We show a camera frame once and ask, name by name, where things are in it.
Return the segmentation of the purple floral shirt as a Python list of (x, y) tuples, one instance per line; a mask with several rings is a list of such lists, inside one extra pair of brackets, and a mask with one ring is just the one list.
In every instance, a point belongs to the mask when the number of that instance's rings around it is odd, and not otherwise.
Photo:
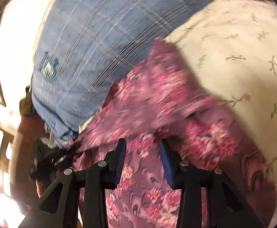
[(72, 167), (103, 160), (120, 138), (127, 142), (121, 181), (106, 191), (109, 227), (175, 227), (181, 193), (164, 177), (159, 141), (205, 170), (221, 168), (245, 196), (264, 226), (276, 207), (266, 161), (236, 116), (199, 86), (175, 46), (154, 40), (148, 57), (108, 95), (78, 135)]

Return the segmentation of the olive green cloth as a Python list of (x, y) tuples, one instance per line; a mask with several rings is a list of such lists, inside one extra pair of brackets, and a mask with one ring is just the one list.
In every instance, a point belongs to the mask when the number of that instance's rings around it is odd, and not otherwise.
[(32, 103), (31, 86), (26, 87), (26, 95), (20, 100), (20, 115), (21, 116), (33, 116), (35, 109)]

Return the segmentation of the cream leaf-print pillow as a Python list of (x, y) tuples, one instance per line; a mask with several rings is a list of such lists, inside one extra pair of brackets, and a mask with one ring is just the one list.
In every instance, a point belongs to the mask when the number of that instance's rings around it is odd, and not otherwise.
[[(277, 193), (277, 6), (215, 0), (166, 37), (201, 85), (244, 123)], [(270, 227), (277, 225), (277, 204)]]

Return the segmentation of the blue plaid quilt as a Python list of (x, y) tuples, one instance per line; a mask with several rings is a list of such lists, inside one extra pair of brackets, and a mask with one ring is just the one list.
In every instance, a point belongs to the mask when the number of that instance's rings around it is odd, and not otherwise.
[(110, 85), (214, 0), (54, 0), (34, 56), (32, 103), (67, 141), (103, 103)]

